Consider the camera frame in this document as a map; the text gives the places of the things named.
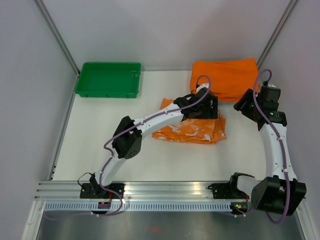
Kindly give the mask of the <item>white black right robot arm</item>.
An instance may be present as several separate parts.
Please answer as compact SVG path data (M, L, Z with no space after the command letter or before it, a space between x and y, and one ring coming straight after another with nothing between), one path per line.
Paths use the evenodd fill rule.
M248 89L233 106L236 111L257 124L261 136L266 175L261 181L254 176L236 172L228 185L233 198L246 194L254 210L291 216L307 193L293 170L287 146L286 114L278 111L281 90L262 86L257 94Z

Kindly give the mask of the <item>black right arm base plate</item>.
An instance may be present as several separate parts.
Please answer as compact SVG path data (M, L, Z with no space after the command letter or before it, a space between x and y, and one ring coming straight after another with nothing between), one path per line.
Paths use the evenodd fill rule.
M230 183L213 183L207 187L215 200L245 200L247 195Z

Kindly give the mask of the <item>orange white tie-dye trousers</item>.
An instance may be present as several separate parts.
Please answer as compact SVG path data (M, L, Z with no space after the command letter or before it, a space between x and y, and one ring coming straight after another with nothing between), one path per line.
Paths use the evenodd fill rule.
M218 113L217 119L187 119L165 126L153 132L152 137L178 143L216 144L227 138L225 127L226 118Z

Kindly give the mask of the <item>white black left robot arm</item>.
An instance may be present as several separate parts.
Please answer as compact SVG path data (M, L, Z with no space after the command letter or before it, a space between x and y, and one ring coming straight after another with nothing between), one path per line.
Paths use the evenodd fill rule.
M189 119L217 119L218 97L204 87L197 93L176 98L163 109L141 118L125 116L120 121L112 138L104 149L110 157L100 170L89 179L91 193L97 198L105 198L115 174L126 160L135 157L140 151L145 137L163 127Z

